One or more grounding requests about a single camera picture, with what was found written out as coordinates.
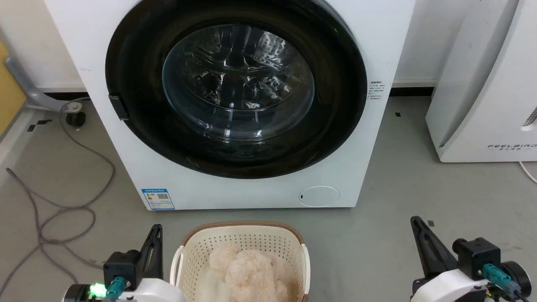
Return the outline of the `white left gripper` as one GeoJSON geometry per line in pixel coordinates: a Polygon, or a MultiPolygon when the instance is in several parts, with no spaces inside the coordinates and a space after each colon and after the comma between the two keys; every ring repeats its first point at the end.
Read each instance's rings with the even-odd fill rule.
{"type": "Polygon", "coordinates": [[[163,227],[155,224],[144,241],[140,258],[144,279],[134,291],[125,291],[120,302],[185,302],[178,287],[164,281],[163,227]]]}

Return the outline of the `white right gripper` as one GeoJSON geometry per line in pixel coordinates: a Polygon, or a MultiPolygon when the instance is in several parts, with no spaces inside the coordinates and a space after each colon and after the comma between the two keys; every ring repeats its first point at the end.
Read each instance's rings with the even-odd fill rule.
{"type": "Polygon", "coordinates": [[[412,283],[411,302],[485,302],[490,280],[457,269],[456,258],[420,216],[410,224],[424,273],[412,283]]]}

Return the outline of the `white front-load washing machine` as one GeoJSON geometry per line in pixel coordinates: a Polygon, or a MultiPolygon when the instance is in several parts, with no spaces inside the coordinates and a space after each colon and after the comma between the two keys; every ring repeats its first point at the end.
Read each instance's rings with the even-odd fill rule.
{"type": "Polygon", "coordinates": [[[351,136],[324,160],[282,176],[239,179],[180,166],[142,142],[109,100],[106,52],[115,29],[141,0],[44,0],[129,178],[150,211],[307,208],[310,187],[339,191],[336,208],[354,208],[370,162],[417,0],[321,0],[354,38],[368,93],[351,136]]]}

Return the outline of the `round black glass washer door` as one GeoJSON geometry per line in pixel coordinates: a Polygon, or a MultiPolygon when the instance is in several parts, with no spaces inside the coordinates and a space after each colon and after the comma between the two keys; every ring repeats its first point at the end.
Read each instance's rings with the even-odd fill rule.
{"type": "Polygon", "coordinates": [[[321,0],[141,0],[105,75],[118,117],[153,151],[239,179],[324,160],[368,93],[354,38],[321,0]]]}

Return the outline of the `white cloth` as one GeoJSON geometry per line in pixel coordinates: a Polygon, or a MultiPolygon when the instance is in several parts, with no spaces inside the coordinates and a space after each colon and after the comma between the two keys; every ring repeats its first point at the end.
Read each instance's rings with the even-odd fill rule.
{"type": "Polygon", "coordinates": [[[230,290],[210,269],[203,273],[196,288],[196,302],[229,302],[230,290]]]}

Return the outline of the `cream perforated laundry basket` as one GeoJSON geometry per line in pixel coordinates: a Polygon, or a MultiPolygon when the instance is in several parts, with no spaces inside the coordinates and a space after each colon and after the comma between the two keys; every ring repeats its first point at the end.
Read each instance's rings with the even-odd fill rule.
{"type": "Polygon", "coordinates": [[[183,291],[186,302],[199,302],[200,295],[209,292],[202,277],[209,269],[210,252],[224,242],[284,260],[293,275],[290,302],[308,302],[311,265],[304,239],[294,227],[273,221],[213,222],[192,229],[176,250],[169,272],[169,282],[183,291]]]}

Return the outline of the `beige plush toy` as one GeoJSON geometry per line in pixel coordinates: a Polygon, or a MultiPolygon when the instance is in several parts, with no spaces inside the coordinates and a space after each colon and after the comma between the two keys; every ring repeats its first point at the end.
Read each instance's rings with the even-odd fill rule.
{"type": "Polygon", "coordinates": [[[297,297],[292,267],[272,252],[223,243],[210,253],[209,270],[226,287],[227,302],[293,302],[297,297]]]}

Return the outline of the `round white filter cover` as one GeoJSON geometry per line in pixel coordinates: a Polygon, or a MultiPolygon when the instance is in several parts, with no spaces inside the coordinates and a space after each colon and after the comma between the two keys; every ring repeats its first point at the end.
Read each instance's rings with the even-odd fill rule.
{"type": "Polygon", "coordinates": [[[299,202],[307,208],[335,208],[340,193],[333,187],[315,186],[299,194],[299,202]]]}

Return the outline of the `black round levelling foot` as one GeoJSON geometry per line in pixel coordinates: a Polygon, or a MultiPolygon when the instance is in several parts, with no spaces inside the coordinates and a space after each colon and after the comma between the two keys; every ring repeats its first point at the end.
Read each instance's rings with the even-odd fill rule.
{"type": "Polygon", "coordinates": [[[66,109],[65,122],[73,128],[81,128],[86,123],[86,113],[79,102],[70,103],[66,109]]]}

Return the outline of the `white Feelbird appliance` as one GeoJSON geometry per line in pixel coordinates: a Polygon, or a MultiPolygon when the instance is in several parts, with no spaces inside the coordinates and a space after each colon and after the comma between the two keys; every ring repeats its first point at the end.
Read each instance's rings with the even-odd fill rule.
{"type": "Polygon", "coordinates": [[[426,122],[443,163],[537,162],[537,0],[472,0],[426,122]]]}

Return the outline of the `yellow wooden panel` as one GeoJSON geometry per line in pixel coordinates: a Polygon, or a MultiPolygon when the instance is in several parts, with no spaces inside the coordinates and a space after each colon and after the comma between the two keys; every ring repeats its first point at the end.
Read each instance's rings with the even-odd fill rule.
{"type": "Polygon", "coordinates": [[[0,40],[0,138],[8,131],[26,101],[23,90],[5,64],[8,57],[9,52],[0,40]]]}

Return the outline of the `grey metal frame leg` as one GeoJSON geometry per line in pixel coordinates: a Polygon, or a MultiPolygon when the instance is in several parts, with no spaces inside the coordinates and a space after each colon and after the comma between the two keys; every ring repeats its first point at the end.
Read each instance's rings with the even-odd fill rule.
{"type": "Polygon", "coordinates": [[[41,92],[25,73],[19,62],[11,55],[4,60],[4,63],[11,76],[25,94],[27,99],[26,106],[28,108],[69,114],[77,114],[82,111],[82,104],[79,102],[68,103],[68,101],[60,101],[41,92]]]}

